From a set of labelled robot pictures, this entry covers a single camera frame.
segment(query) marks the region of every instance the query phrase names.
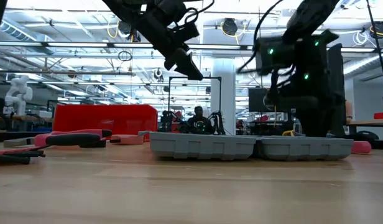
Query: fluorescent light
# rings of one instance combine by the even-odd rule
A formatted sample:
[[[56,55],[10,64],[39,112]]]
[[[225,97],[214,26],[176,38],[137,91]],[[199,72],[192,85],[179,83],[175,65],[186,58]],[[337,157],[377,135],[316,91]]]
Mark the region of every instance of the fluorescent light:
[[[54,90],[64,91],[64,89],[57,87],[55,85],[47,84],[47,86],[49,86],[50,88],[53,88]]]
[[[28,41],[0,41],[0,46],[13,46],[13,47],[42,47],[41,42],[28,42]]]
[[[101,100],[101,101],[99,101],[99,103],[106,104],[106,105],[110,105],[111,104],[110,101],[106,101],[106,100]]]
[[[189,47],[196,50],[240,50],[238,45],[190,44]]]
[[[49,42],[50,47],[107,47],[104,43]]]
[[[74,94],[74,95],[78,95],[78,96],[88,96],[89,94],[85,93],[85,92],[82,92],[82,91],[77,91],[77,90],[69,90],[68,92]]]
[[[43,84],[53,84],[53,85],[72,85],[74,82],[42,82]]]
[[[152,44],[114,44],[114,47],[153,48]]]
[[[375,48],[362,48],[362,47],[343,47],[341,52],[356,52],[356,53],[369,53],[374,52]]]
[[[80,82],[78,84],[79,85],[109,85],[110,83],[108,83],[108,82],[104,82],[104,83],[101,83],[101,82]]]

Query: wooden table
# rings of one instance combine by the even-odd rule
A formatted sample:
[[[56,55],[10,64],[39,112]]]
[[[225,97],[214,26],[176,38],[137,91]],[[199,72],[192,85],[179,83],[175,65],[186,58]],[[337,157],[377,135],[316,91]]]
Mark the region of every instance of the wooden table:
[[[349,124],[349,133],[356,134],[358,127],[383,127],[383,119],[373,119],[368,121],[351,121]]]
[[[383,223],[383,151],[221,162],[157,160],[148,147],[53,148],[0,166],[0,224]]]

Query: gray bin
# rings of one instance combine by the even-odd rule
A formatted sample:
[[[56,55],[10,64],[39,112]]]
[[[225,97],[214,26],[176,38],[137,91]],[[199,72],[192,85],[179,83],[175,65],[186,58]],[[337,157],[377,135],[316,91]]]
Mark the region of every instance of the gray bin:
[[[254,157],[275,161],[334,161],[348,157],[353,140],[265,136],[257,138]]]
[[[256,138],[202,134],[150,133],[150,148],[159,157],[176,159],[247,159]]]

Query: red bin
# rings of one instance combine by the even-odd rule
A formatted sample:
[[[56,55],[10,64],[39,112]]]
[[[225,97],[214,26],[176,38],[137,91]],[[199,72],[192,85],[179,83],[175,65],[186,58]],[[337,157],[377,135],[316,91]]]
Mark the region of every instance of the red bin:
[[[113,134],[157,131],[158,113],[150,105],[57,105],[53,131],[96,128]]]

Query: white column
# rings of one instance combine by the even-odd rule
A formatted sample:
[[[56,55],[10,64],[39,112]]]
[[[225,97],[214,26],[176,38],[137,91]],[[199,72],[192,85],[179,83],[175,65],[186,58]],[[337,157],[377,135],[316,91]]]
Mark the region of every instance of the white column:
[[[236,135],[236,68],[233,59],[214,59],[212,77],[222,77],[221,111],[227,135]],[[211,112],[219,110],[219,81],[211,80]]]

